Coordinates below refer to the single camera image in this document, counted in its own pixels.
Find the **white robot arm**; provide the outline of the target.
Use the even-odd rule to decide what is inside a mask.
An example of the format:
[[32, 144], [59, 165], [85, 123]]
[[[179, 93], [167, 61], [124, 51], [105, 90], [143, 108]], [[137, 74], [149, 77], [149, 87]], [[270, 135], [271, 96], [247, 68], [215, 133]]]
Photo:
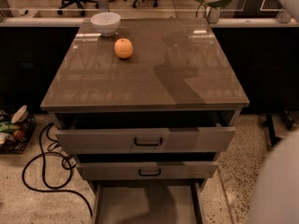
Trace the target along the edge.
[[298, 29], [219, 32], [250, 105], [202, 193], [207, 224], [299, 224], [299, 139], [279, 115], [299, 109]]

